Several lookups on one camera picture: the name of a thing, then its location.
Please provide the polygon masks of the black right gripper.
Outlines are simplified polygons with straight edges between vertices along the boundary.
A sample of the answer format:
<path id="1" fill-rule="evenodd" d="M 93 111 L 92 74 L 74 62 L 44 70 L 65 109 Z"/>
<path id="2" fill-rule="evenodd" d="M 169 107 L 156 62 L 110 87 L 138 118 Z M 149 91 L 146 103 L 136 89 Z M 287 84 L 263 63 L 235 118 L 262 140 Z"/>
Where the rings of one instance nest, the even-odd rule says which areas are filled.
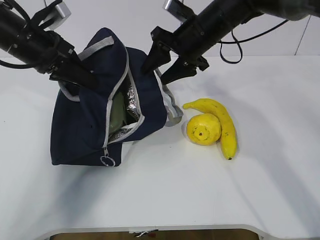
<path id="1" fill-rule="evenodd" d="M 163 85 L 195 76 L 197 67 L 201 71 L 209 67 L 207 60 L 198 52 L 205 30 L 201 27 L 196 15 L 185 21 L 174 32 L 157 26 L 150 34 L 152 46 L 141 67 L 143 74 L 148 74 L 169 63 L 171 51 L 179 58 L 161 75 L 160 80 Z"/>

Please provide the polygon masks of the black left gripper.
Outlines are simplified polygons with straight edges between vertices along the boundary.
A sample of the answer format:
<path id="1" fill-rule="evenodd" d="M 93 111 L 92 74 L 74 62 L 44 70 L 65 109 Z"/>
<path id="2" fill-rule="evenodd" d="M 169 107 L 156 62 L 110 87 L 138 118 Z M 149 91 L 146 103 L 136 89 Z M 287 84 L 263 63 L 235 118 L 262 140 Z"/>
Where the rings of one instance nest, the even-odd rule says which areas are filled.
<path id="1" fill-rule="evenodd" d="M 87 89 L 98 86 L 96 77 L 85 68 L 74 46 L 55 31 L 30 24 L 18 26 L 14 32 L 14 57 L 23 62 L 15 64 L 15 69 L 51 73 L 49 79 L 52 81 L 68 82 Z"/>

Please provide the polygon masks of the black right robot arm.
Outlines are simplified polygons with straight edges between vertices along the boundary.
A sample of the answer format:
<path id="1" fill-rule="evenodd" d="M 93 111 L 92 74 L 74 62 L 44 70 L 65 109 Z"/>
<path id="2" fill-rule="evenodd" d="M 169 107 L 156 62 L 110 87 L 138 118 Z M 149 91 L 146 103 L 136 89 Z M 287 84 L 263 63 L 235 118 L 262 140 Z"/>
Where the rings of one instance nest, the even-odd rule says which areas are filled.
<path id="1" fill-rule="evenodd" d="M 141 71 L 149 73 L 171 61 L 170 52 L 178 59 L 160 80 L 166 85 L 193 77 L 197 70 L 209 67 L 204 53 L 242 24 L 262 15 L 286 21 L 299 21 L 320 15 L 318 0 L 213 0 L 199 14 L 179 0 L 167 0 L 164 9 L 182 24 L 174 32 L 157 26 L 150 34 L 152 46 Z"/>

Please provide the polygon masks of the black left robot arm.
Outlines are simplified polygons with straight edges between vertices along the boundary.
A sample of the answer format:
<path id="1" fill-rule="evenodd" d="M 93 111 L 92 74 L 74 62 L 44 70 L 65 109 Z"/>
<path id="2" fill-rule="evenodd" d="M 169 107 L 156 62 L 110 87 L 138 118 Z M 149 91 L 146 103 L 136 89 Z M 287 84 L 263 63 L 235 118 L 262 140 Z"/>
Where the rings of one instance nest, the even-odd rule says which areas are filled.
<path id="1" fill-rule="evenodd" d="M 1 61 L 3 67 L 35 69 L 50 80 L 95 89 L 98 81 L 85 68 L 75 47 L 55 29 L 71 15 L 62 0 L 55 0 L 30 17 L 15 0 L 0 2 L 0 48 L 21 64 Z"/>

